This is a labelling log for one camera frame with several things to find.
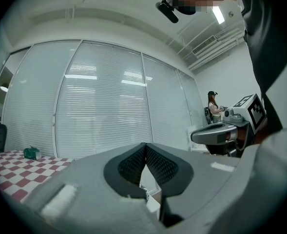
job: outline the long hair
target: long hair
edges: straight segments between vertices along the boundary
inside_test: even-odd
[[[215,101],[215,99],[214,99],[212,96],[213,96],[213,95],[208,95],[208,104],[209,104],[210,102],[212,102],[217,108],[219,108],[218,105],[217,105],[217,103],[216,103],[216,101]]]

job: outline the air vent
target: air vent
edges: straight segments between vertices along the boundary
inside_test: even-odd
[[[216,42],[217,42],[217,38],[215,36],[211,36],[206,41],[198,45],[195,49],[193,49],[192,52],[195,56],[197,56],[200,53],[202,53],[204,50],[208,49],[210,46],[215,44]]]

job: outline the green object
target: green object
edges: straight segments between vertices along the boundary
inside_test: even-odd
[[[31,148],[25,148],[23,152],[25,158],[33,160],[38,160],[41,158],[40,150],[38,150],[36,147],[31,146]]]

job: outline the checkered tablecloth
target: checkered tablecloth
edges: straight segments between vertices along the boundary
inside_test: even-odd
[[[0,189],[23,202],[32,190],[71,164],[71,158],[24,158],[23,152],[0,154]]]

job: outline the woman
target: woman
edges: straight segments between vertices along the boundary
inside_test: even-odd
[[[225,110],[225,108],[218,108],[218,105],[215,101],[215,95],[217,95],[217,93],[214,91],[208,92],[208,108],[212,114],[213,123],[221,122],[221,112]]]

